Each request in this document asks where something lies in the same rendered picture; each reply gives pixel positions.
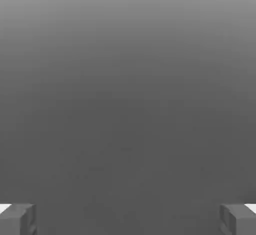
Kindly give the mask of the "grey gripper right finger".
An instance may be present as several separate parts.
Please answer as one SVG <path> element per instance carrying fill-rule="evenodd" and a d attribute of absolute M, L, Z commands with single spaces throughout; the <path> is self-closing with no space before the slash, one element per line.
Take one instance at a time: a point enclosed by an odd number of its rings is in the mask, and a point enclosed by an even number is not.
<path fill-rule="evenodd" d="M 256 203 L 221 204 L 219 219 L 223 235 L 256 235 Z"/>

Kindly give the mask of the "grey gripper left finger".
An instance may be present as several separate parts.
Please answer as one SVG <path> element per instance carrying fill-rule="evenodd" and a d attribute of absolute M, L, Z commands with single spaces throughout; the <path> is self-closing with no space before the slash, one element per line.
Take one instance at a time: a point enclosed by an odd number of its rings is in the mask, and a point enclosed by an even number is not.
<path fill-rule="evenodd" d="M 37 205 L 0 203 L 0 235 L 38 235 Z"/>

